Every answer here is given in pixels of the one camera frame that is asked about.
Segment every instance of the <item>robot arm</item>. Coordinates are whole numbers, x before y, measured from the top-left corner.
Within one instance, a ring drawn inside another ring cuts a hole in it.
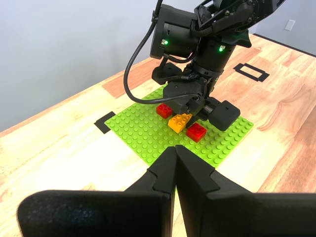
[[[251,47],[248,28],[272,14],[285,0],[205,0],[194,10],[182,11],[158,1],[152,25],[124,75],[127,95],[138,103],[166,103],[175,114],[192,114],[191,126],[196,120],[208,120],[225,131],[240,115],[240,110],[228,101],[219,102],[209,97],[223,73],[236,45]],[[167,83],[163,98],[146,101],[131,95],[127,76],[133,59],[154,31],[150,56],[161,59],[152,79]],[[182,71],[172,63],[188,63]]]

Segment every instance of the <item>wood grain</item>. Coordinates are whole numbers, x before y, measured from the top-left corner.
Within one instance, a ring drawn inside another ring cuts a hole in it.
[[[316,108],[266,179],[260,192],[316,192]]]
[[[153,69],[159,66],[159,60],[149,60],[148,62],[143,64],[143,67],[148,69]],[[130,70],[128,86],[129,89],[135,89],[140,86],[144,82],[150,80],[152,78],[151,70]],[[120,96],[125,94],[124,86],[123,86],[123,75],[115,78],[112,81],[107,81],[103,88],[106,89],[113,97],[119,98]]]
[[[253,192],[316,191],[316,59],[251,36],[236,47],[211,96],[228,100],[254,129],[218,167]],[[248,63],[270,74],[255,82],[234,71]],[[160,85],[150,80],[159,60],[131,69],[132,93],[142,98]],[[28,195],[47,189],[125,190],[147,165],[113,132],[94,122],[133,102],[123,72],[0,133],[0,236],[20,237],[16,209]],[[176,197],[173,236],[185,237]]]

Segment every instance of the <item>lego stud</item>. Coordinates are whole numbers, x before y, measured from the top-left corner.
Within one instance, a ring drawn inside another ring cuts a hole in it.
[[[162,103],[161,105],[157,106],[156,113],[166,119],[172,115],[172,109],[166,104]]]
[[[194,123],[188,130],[187,136],[190,137],[193,141],[199,142],[205,135],[207,130],[199,125],[198,123]]]
[[[168,126],[171,127],[176,133],[180,133],[189,122],[192,115],[182,114],[176,115],[169,120]]]

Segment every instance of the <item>red lego brick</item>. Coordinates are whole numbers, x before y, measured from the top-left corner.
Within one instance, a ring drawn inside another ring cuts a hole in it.
[[[164,103],[162,103],[156,108],[156,112],[164,119],[172,115],[172,109]]]
[[[193,141],[199,142],[205,135],[207,130],[199,125],[198,123],[194,123],[187,130],[187,136],[190,137]]]

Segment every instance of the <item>black cable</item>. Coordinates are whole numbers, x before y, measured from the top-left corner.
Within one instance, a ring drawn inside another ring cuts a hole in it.
[[[211,33],[213,33],[213,28],[210,26],[204,30],[198,31],[198,30],[196,30],[196,21],[192,21],[191,32],[195,36],[204,37],[204,36],[207,36],[207,35],[210,35]]]
[[[188,76],[172,76],[167,78],[159,78],[161,81],[189,81],[198,78],[196,74],[190,74]]]
[[[156,16],[158,16],[158,14],[159,14],[161,4],[162,4],[162,0],[158,0],[157,5],[156,5],[156,9],[155,9]],[[140,104],[159,104],[159,103],[165,103],[165,102],[168,102],[171,100],[183,99],[183,98],[193,98],[193,97],[198,99],[199,95],[197,95],[197,94],[184,94],[184,95],[172,96],[169,98],[161,98],[161,99],[154,99],[154,100],[142,100],[142,99],[138,99],[135,96],[133,96],[130,89],[128,88],[128,74],[129,74],[130,68],[132,67],[133,62],[135,61],[135,58],[137,57],[138,53],[140,52],[140,50],[142,49],[142,47],[144,46],[144,44],[148,40],[149,36],[154,31],[155,26],[156,26],[156,23],[155,23],[155,21],[153,21],[149,27],[148,32],[146,33],[145,37],[143,38],[143,40],[140,42],[140,44],[136,48],[135,52],[133,53],[132,57],[130,58],[130,60],[126,66],[124,77],[123,77],[123,85],[124,85],[124,89],[125,89],[127,96],[132,101],[134,101],[136,103],[140,103]]]
[[[172,57],[169,54],[164,54],[163,56],[174,63],[188,63],[197,55],[197,53],[198,53],[198,44],[197,44],[197,48],[194,50],[194,52],[187,59],[177,59],[175,57]]]

